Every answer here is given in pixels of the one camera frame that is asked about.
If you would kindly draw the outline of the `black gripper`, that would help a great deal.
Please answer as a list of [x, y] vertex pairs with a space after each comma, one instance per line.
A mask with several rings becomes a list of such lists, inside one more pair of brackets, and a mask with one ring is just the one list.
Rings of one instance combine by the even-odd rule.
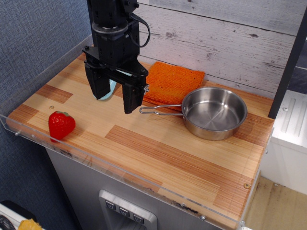
[[83, 49], [86, 54], [85, 72], [94, 97], [99, 100], [110, 91], [110, 79], [123, 84], [125, 114], [131, 114], [139, 107], [144, 92], [148, 92], [148, 71], [138, 62], [138, 55], [140, 48], [146, 46], [149, 40], [140, 44], [140, 23], [149, 27], [143, 20], [124, 20], [108, 27], [92, 22], [95, 44]]

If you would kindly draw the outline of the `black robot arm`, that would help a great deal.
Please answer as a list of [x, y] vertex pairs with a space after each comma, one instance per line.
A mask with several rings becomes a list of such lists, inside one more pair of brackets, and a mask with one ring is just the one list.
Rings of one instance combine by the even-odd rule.
[[87, 2], [94, 45], [85, 46], [85, 72], [92, 93], [102, 99], [110, 92], [111, 81], [122, 86], [124, 111], [141, 106], [148, 91], [148, 70], [138, 61], [139, 24], [148, 26], [134, 14], [135, 0], [89, 0]]

